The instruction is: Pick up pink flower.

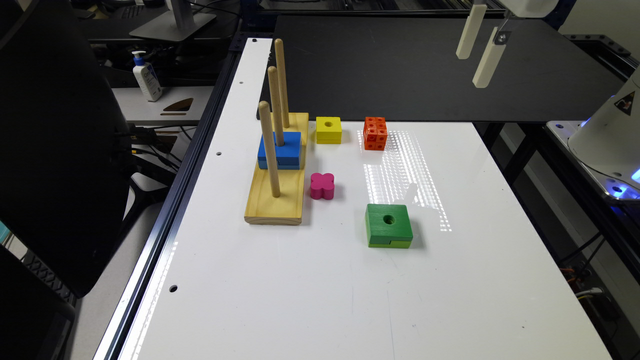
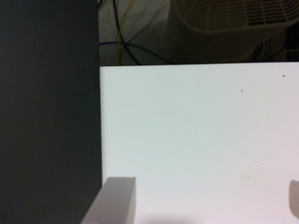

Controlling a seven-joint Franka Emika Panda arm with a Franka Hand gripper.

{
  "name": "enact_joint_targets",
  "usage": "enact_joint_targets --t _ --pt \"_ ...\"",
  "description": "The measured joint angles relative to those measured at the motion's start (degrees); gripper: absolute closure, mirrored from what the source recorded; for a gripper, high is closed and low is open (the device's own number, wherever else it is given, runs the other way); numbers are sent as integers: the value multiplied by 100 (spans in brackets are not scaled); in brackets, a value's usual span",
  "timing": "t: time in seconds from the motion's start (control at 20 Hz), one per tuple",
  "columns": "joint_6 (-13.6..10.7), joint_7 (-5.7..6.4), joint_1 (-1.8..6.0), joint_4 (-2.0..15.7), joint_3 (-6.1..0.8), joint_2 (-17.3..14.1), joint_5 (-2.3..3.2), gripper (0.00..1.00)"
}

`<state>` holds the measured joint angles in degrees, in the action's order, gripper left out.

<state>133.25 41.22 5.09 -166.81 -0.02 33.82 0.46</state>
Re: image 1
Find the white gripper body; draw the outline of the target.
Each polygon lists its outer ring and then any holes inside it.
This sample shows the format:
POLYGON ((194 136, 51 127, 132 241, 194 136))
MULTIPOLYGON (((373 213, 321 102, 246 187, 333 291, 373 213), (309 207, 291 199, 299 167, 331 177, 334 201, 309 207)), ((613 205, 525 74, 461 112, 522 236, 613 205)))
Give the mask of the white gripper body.
POLYGON ((558 0, 499 0, 499 2, 519 18, 544 18, 558 4, 558 0))

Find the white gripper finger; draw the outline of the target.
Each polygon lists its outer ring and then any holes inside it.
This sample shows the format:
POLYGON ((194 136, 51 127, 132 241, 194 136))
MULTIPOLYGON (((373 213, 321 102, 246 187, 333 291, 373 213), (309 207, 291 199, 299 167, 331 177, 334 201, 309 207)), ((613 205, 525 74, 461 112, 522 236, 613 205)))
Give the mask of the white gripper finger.
POLYGON ((497 69, 497 66, 506 49, 506 44, 511 36, 510 31, 502 31, 497 27, 493 29, 490 39, 485 47, 480 63, 472 82, 476 88, 486 88, 497 69))
POLYGON ((458 59, 465 60, 470 57, 486 10, 487 5, 485 3, 474 3, 472 5, 456 49, 458 59))

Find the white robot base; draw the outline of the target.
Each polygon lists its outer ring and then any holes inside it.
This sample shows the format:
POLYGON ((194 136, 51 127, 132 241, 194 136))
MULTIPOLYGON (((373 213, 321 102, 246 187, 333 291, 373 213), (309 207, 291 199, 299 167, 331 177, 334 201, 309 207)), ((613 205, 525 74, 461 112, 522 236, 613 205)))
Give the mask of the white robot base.
POLYGON ((547 129, 610 202, 639 202, 639 72, 590 118, 547 129))

